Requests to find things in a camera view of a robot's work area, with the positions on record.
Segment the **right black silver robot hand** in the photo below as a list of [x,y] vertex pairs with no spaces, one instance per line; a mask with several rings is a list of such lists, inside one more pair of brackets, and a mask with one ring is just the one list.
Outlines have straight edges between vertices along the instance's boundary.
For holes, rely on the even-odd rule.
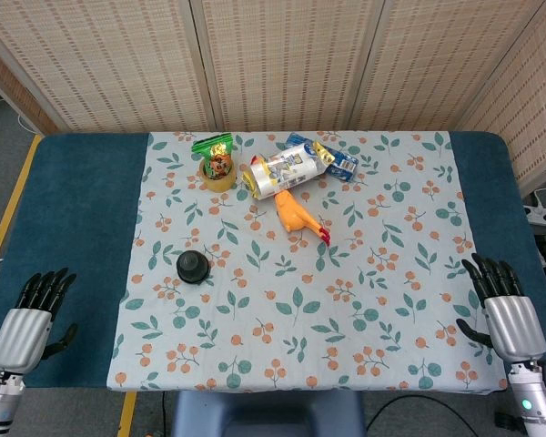
[[508,363],[542,359],[546,354],[544,333],[513,267],[476,253],[471,257],[461,264],[470,276],[488,331],[476,331],[464,319],[457,319],[460,331],[468,339],[495,350]]

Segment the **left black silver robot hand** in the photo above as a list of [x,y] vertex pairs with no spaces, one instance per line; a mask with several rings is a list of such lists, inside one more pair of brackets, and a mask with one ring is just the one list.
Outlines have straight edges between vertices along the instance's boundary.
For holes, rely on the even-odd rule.
[[69,325],[64,336],[49,344],[53,323],[65,295],[76,280],[67,268],[36,273],[23,286],[15,306],[0,328],[0,372],[24,375],[40,361],[65,351],[78,326]]

